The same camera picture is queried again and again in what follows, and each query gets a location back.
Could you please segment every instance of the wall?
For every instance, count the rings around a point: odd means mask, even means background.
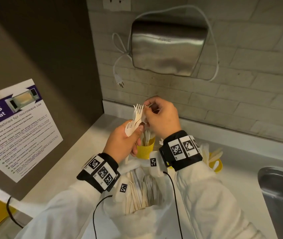
[[[21,199],[103,114],[85,0],[0,0],[0,89],[33,79],[63,142],[18,183]]]
[[[134,18],[141,12],[196,4],[213,24],[220,70],[213,82],[215,50],[206,42],[192,78],[158,75],[135,69],[120,55],[112,32],[127,43]],[[132,0],[131,12],[103,10],[102,0],[87,0],[103,98],[124,104],[160,95],[172,101],[179,116],[240,132],[283,141],[283,0]],[[186,10],[186,15],[195,15]]]

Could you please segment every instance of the left hand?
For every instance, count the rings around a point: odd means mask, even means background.
[[[136,144],[140,146],[142,143],[140,136],[144,131],[143,125],[136,128],[130,137],[126,135],[125,127],[130,121],[131,120],[126,121],[111,133],[103,151],[111,156],[117,163],[124,160],[129,153],[135,157],[137,154]]]

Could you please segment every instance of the microwave image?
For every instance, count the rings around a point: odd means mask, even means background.
[[[33,88],[26,92],[23,92],[17,96],[12,98],[6,99],[5,102],[11,108],[13,112],[17,112],[22,107],[36,101],[39,99],[39,95],[37,94],[36,90]]]

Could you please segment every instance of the stainless steel hand dryer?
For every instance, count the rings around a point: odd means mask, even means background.
[[[131,31],[133,65],[160,74],[191,76],[207,34],[203,27],[137,19]]]

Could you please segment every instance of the outlet cover plate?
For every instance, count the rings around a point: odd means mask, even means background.
[[[104,9],[110,11],[131,11],[131,0],[103,0]]]

